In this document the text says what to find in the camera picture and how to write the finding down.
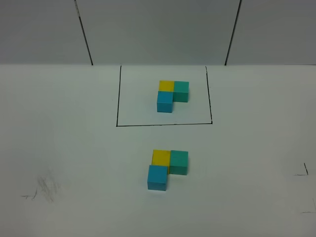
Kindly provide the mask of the yellow template block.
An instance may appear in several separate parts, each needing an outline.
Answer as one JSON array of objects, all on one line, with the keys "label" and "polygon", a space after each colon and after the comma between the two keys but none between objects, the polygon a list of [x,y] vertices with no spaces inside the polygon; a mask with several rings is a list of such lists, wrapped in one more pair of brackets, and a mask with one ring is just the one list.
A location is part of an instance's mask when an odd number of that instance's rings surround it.
[{"label": "yellow template block", "polygon": [[166,92],[173,92],[174,91],[174,81],[160,80],[158,90],[159,91],[166,91]]}]

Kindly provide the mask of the blue template block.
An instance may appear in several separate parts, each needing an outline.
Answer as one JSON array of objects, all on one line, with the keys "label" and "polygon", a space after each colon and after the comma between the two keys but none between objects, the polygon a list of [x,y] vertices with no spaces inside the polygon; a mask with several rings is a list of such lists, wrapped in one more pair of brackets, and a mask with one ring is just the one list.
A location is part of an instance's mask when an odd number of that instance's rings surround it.
[{"label": "blue template block", "polygon": [[173,92],[158,91],[157,112],[172,113],[173,111]]}]

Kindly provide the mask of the green template block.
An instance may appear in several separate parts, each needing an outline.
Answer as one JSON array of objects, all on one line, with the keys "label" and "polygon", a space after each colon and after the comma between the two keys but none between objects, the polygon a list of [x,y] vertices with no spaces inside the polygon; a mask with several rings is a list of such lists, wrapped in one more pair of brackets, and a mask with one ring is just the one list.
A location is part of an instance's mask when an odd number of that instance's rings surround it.
[{"label": "green template block", "polygon": [[174,102],[188,102],[189,100],[189,82],[175,81],[173,91]]}]

